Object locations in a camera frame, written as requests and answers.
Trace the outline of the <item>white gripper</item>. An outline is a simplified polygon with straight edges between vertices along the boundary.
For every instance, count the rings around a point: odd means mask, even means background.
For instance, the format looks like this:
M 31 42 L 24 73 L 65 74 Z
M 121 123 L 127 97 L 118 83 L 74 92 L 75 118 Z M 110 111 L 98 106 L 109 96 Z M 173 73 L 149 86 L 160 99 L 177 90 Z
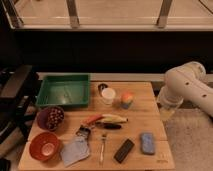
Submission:
M 183 103 L 183 98 L 163 86 L 157 96 L 157 102 L 160 105 L 160 117 L 162 121 L 167 121 Z

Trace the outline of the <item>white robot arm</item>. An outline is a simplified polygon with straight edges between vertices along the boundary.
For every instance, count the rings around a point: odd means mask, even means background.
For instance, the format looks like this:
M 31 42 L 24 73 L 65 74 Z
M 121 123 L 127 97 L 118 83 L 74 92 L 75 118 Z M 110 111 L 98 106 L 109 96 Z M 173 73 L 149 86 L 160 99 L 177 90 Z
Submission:
M 157 97 L 163 121 L 169 120 L 184 100 L 191 101 L 213 118 L 213 88 L 203 82 L 205 76 L 205 67 L 196 61 L 174 67 L 165 73 L 164 86 Z

